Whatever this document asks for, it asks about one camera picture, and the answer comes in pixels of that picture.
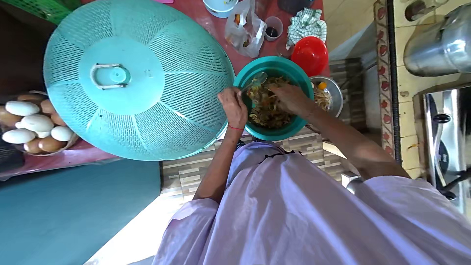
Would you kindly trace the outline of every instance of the red table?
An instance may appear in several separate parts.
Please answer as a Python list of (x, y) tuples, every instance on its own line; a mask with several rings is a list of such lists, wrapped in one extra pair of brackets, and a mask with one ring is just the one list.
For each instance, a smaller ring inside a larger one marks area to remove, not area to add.
[[(82, 0), (83, 3), (88, 3), (92, 1), (93, 0)], [(227, 55), (229, 56), (229, 59), (232, 63), (232, 66), (234, 67), (236, 75), (240, 72), (242, 67), (254, 60), (254, 58), (249, 58), (238, 54), (236, 50), (233, 49), (232, 46), (226, 42), (226, 40), (224, 39), (224, 28), (226, 25), (226, 19), (218, 18), (211, 15), (206, 10), (202, 0), (175, 0), (175, 2), (173, 4), (169, 4), (169, 6), (180, 10), (184, 14), (194, 19), (222, 45)], [(315, 0), (311, 8), (323, 10), (322, 0)], [(267, 10), (267, 17), (269, 16), (276, 16), (281, 19), (284, 25), (284, 32), (282, 36), (276, 41), (269, 42), (265, 40), (260, 49), (259, 57), (277, 55), (276, 44), (278, 41), (282, 41), (284, 37), (286, 37), (287, 28), (290, 25), (289, 18), (292, 17), (291, 14), (279, 10), (276, 1), (274, 0), (271, 1), (270, 7)], [(328, 67), (324, 69), (322, 75), (330, 75)], [(23, 167), (0, 173), (0, 181), (6, 180), (9, 177), (15, 175), (70, 166), (79, 166), (94, 163), (97, 161), (105, 163), (110, 159), (114, 160), (119, 158), (112, 154), (106, 153), (92, 146), (86, 141), (80, 139), (70, 149), (60, 152), (56, 155), (50, 157), (35, 157), (25, 154), (24, 159), (25, 165)]]

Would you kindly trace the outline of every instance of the hand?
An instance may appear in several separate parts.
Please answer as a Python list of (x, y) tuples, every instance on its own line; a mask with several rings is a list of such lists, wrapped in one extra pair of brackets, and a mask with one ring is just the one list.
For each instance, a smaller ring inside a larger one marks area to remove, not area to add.
[(278, 105), (287, 112), (305, 116), (316, 104), (303, 93), (301, 88), (283, 84), (281, 87), (270, 86), (270, 90), (278, 97)]
[(226, 112), (229, 126), (243, 129), (247, 123), (247, 106), (242, 102), (242, 91), (236, 87), (228, 87), (218, 93), (218, 99)]

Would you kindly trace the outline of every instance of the brown egg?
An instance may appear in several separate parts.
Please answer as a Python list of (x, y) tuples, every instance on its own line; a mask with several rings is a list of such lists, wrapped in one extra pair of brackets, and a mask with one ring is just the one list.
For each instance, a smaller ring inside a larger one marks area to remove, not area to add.
[(15, 123), (21, 121), (21, 116), (11, 114), (6, 109), (5, 106), (0, 106), (0, 123), (8, 126), (14, 127)]
[(41, 150), (41, 148), (39, 148), (39, 142), (41, 140), (42, 140), (41, 138), (36, 138), (36, 139), (33, 139), (33, 140), (23, 144), (24, 150), (26, 152), (30, 153), (30, 154), (42, 153), (43, 150)]
[(56, 139), (48, 136), (44, 139), (41, 139), (38, 146), (41, 150), (52, 153), (63, 148), (66, 146), (66, 144), (67, 142), (57, 141)]
[(66, 126), (64, 120), (57, 114), (57, 112), (51, 114), (51, 120), (57, 125)]
[(24, 94), (24, 95), (19, 95), (17, 100), (18, 101), (24, 101), (24, 100), (43, 100), (44, 96), (40, 94)]
[(43, 113), (48, 113), (48, 114), (53, 114), (56, 112), (56, 109), (54, 106), (52, 106), (52, 103), (50, 100), (46, 99), (41, 101), (41, 110)]

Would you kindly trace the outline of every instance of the red bowl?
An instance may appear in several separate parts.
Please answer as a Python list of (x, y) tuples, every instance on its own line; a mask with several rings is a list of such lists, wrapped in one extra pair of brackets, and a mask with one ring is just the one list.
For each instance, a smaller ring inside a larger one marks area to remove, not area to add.
[(316, 37), (302, 38), (294, 46), (291, 61), (299, 65), (311, 77), (320, 75), (329, 64), (329, 55), (324, 42)]

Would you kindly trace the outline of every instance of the stove knob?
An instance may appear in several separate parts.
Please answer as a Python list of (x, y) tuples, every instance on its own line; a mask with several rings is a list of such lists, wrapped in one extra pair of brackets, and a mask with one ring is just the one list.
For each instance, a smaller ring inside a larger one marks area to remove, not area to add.
[(451, 121), (451, 117), (448, 114), (437, 114), (432, 119), (436, 123), (447, 123)]

